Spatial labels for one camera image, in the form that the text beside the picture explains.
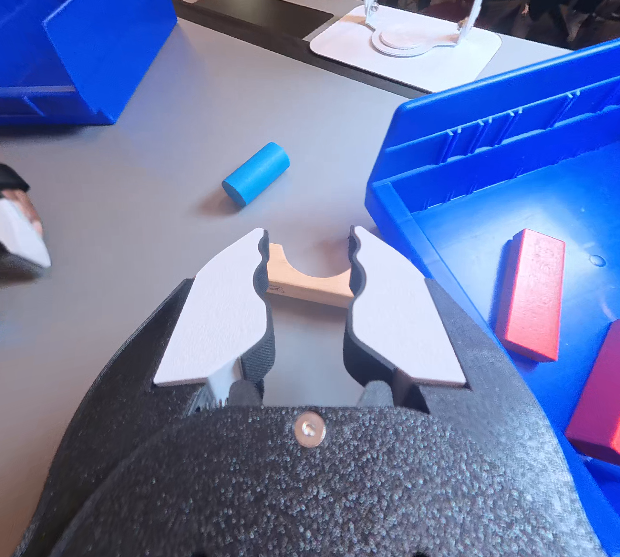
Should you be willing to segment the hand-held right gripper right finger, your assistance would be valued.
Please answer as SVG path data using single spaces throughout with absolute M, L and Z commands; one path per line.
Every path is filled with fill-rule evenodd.
M 345 323 L 345 368 L 361 385 L 383 381 L 462 389 L 467 380 L 426 277 L 361 226 L 348 237 L 353 299 Z

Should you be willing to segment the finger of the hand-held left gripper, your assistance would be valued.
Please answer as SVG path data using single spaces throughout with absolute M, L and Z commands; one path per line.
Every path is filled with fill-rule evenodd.
M 49 268 L 51 259 L 42 236 L 14 201 L 1 198 L 1 247 L 31 265 Z

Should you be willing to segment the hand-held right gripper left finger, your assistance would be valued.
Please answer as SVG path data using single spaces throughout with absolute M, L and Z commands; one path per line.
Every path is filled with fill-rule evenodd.
M 237 382 L 259 387 L 275 363 L 268 259 L 268 232 L 256 228 L 200 269 L 155 372 L 155 386 L 202 385 L 198 405 L 231 405 Z

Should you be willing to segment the pale wooden arch block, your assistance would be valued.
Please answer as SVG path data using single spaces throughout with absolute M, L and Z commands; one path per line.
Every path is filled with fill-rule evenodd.
M 348 308 L 353 300 L 351 268 L 330 277 L 313 277 L 290 265 L 280 244 L 269 244 L 268 293 L 322 305 Z

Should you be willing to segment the blue plastic bin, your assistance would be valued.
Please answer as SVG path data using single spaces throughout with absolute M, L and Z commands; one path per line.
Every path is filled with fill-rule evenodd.
M 619 40 L 402 104 L 365 204 L 385 241 L 488 333 L 513 236 L 565 243 L 559 358 L 511 357 L 603 550 L 619 556 L 619 467 L 564 436 L 619 319 Z
M 172 0 L 1 0 L 1 125 L 116 123 L 176 22 Z

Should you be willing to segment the red wooden block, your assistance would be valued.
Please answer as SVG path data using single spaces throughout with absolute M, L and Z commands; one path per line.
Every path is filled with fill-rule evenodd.
M 559 358 L 565 243 L 525 228 L 510 241 L 495 334 L 536 362 Z
M 619 320 L 608 329 L 565 436 L 581 453 L 619 465 Z

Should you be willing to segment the blue wooden cylinder block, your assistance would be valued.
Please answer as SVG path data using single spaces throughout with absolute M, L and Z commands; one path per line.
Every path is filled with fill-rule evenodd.
M 290 167 L 290 158 L 281 146 L 270 142 L 226 177 L 221 185 L 240 207 L 254 201 Z

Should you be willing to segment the white document stand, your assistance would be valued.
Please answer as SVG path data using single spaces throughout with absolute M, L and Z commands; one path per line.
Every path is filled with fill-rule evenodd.
M 459 23 L 363 0 L 313 38 L 312 53 L 423 91 L 470 83 L 501 46 L 499 34 L 475 27 L 483 0 Z

